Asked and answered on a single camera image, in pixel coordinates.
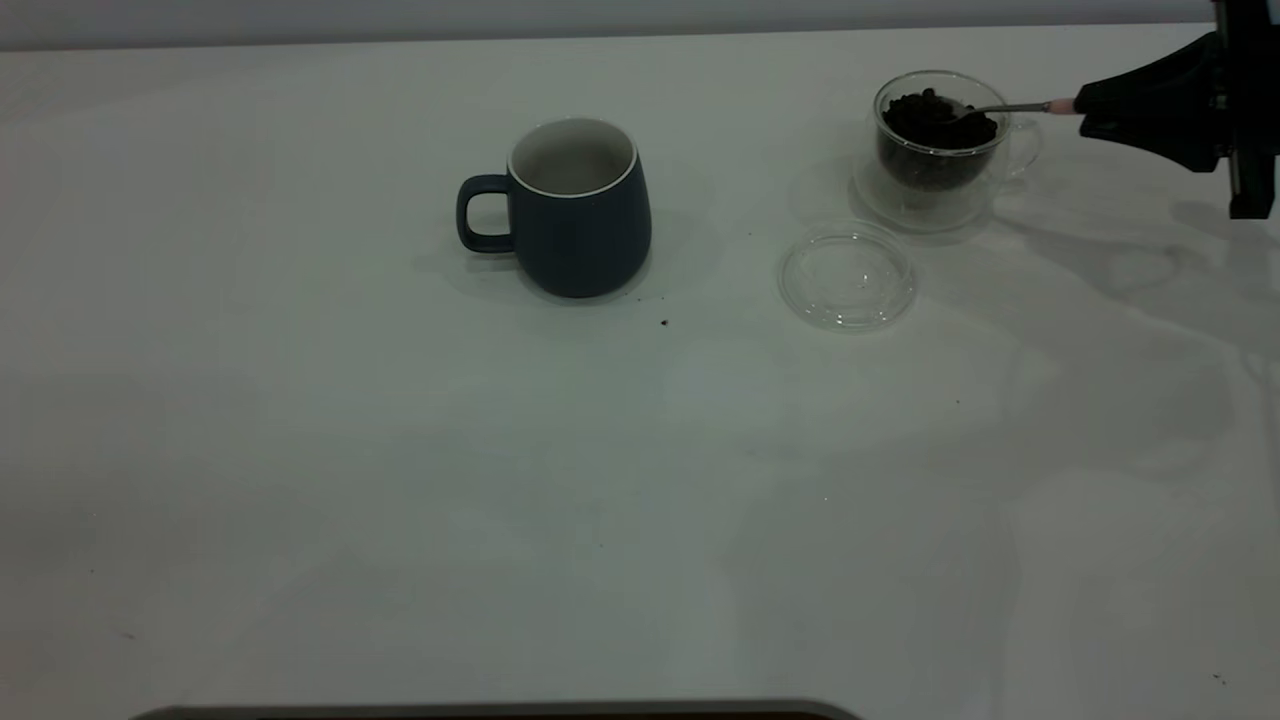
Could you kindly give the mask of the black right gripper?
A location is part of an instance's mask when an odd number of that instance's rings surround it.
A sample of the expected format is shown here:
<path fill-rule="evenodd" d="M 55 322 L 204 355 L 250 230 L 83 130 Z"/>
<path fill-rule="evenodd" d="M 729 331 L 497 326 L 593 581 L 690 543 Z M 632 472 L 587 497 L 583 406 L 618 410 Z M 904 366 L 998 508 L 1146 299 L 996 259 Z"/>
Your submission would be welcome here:
<path fill-rule="evenodd" d="M 1217 35 L 1144 67 L 1083 86 L 1079 135 L 1165 158 L 1194 173 L 1230 165 L 1233 220 L 1270 218 L 1277 196 L 1279 26 L 1276 1 L 1215 1 Z M 1229 145 L 1185 118 L 1216 106 L 1222 59 Z"/>

